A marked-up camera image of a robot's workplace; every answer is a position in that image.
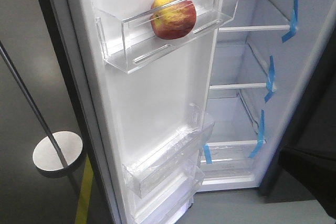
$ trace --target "metal pole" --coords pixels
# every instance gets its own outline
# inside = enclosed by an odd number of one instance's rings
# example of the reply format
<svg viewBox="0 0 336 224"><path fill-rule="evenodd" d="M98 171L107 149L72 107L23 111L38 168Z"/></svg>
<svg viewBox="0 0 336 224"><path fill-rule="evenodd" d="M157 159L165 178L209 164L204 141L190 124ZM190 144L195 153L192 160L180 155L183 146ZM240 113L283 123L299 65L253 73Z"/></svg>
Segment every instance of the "metal pole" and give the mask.
<svg viewBox="0 0 336 224"><path fill-rule="evenodd" d="M63 153L62 153L62 151L61 151L61 149L60 149L58 143L56 142L56 140L55 140L53 134L51 133L51 131L50 131L50 129L49 129L49 127L48 127L46 121L44 120L44 118L43 118L43 116L42 116L42 114L41 114L41 112L40 112L40 110L39 110L38 107L36 106L36 104L35 104L35 102L34 102L32 96L30 95L30 93L29 93L29 91L28 91L26 85L24 84L24 82L23 82L21 76L20 76L19 73L17 72L17 70L16 70L16 68L15 68L15 66L14 66L14 64L13 64L13 62L12 62L12 60L10 59L10 57L9 57L9 55L8 55L8 53L7 53L7 51L6 51L6 49L4 48L4 46L3 46L2 42L1 42L1 40L0 40L0 54L1 54L2 58L4 59L6 65L8 66L10 72L12 73L12 75L13 75L15 81L16 81L17 84L19 85L19 87L20 87L20 89L21 89L23 95L24 95L25 98L27 99L27 101L28 101L30 107L32 108L33 112L35 113L37 119L39 120L39 122L40 122L42 128L43 128L44 131L46 132L46 134L47 134L47 136L49 137L51 143L53 144L53 146L54 146L54 148L55 148L55 150L56 150L56 152L57 152L57 155L58 155L58 157L59 157L59 159L60 159L60 161L61 161L61 163L62 163L62 166L63 166L64 168L66 168L66 167L68 166L68 164L67 164L67 162L66 162L66 160L65 160L65 158L64 158L64 156L63 156Z"/></svg>

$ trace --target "transparent door shelf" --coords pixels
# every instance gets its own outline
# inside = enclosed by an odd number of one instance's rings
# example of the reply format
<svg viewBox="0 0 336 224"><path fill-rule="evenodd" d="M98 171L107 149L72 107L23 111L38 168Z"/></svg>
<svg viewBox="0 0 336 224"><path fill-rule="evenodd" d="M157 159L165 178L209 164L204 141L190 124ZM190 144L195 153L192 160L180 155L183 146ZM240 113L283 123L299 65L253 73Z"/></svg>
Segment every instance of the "transparent door shelf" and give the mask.
<svg viewBox="0 0 336 224"><path fill-rule="evenodd" d="M133 215L134 224L161 224L170 219L201 187L203 172L186 161L168 185Z"/></svg>
<svg viewBox="0 0 336 224"><path fill-rule="evenodd" d="M189 1L193 2L197 13L196 24L192 31L179 39L165 40L157 37L151 27L153 14L174 5L186 6ZM103 58L120 70L132 73L231 21L235 15L237 2L238 0L176 0L126 18L115 17L104 10L96 9L96 23Z"/></svg>
<svg viewBox="0 0 336 224"><path fill-rule="evenodd" d="M266 72L249 44L217 45L209 99L235 97L238 89L266 89L266 82Z"/></svg>
<svg viewBox="0 0 336 224"><path fill-rule="evenodd" d="M206 178L246 176L252 174L254 158L249 158L257 141L209 143L212 164L201 156L201 170Z"/></svg>
<svg viewBox="0 0 336 224"><path fill-rule="evenodd" d="M249 31L289 30L289 27L289 20L269 0L239 0L235 19L219 29L217 39L245 41Z"/></svg>
<svg viewBox="0 0 336 224"><path fill-rule="evenodd" d="M213 125L212 118L205 115L201 127L181 129L150 157L124 166L127 186L140 198L145 197L207 142Z"/></svg>

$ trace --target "refrigerator side panel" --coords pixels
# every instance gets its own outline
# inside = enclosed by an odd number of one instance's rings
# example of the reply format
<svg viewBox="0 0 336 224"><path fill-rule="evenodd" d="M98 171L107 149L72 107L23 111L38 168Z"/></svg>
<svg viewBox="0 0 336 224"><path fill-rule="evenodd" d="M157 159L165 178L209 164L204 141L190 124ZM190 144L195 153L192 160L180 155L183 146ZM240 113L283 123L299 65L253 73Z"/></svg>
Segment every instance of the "refrigerator side panel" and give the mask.
<svg viewBox="0 0 336 224"><path fill-rule="evenodd" d="M127 223L126 212L123 206L125 187L122 177L121 161L119 152L110 139L116 139L113 127L113 118L106 113L110 110L109 95L104 87L106 85L103 72L103 65L98 61L96 55L101 55L99 41L95 33L96 29L92 6L90 0L67 0L70 6L72 20L75 25L76 36L80 47L82 61L85 67L86 78L90 86L95 113L99 124L102 138L102 146L109 167L109 175L112 180L115 197L117 199L118 211L121 223Z"/></svg>

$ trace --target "refrigerator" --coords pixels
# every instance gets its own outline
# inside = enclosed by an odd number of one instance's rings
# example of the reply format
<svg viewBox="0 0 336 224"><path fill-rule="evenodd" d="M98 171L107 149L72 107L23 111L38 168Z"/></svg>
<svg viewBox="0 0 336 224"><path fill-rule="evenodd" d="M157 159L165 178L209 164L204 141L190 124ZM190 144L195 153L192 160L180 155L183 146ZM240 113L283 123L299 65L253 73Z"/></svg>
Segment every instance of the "refrigerator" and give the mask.
<svg viewBox="0 0 336 224"><path fill-rule="evenodd" d="M175 223L197 192L265 183L335 27L336 0L153 1L39 0L115 223ZM196 24L159 38L176 5Z"/></svg>

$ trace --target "lower door bin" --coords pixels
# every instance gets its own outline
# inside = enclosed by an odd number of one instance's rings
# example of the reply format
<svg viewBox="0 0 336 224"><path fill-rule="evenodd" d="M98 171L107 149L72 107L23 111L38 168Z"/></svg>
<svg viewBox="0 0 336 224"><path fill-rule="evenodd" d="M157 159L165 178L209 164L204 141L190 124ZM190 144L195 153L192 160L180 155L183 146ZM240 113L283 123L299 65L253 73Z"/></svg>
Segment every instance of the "lower door bin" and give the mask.
<svg viewBox="0 0 336 224"><path fill-rule="evenodd" d="M133 215L134 224L164 224L186 205L204 179L195 162L187 161L180 173Z"/></svg>

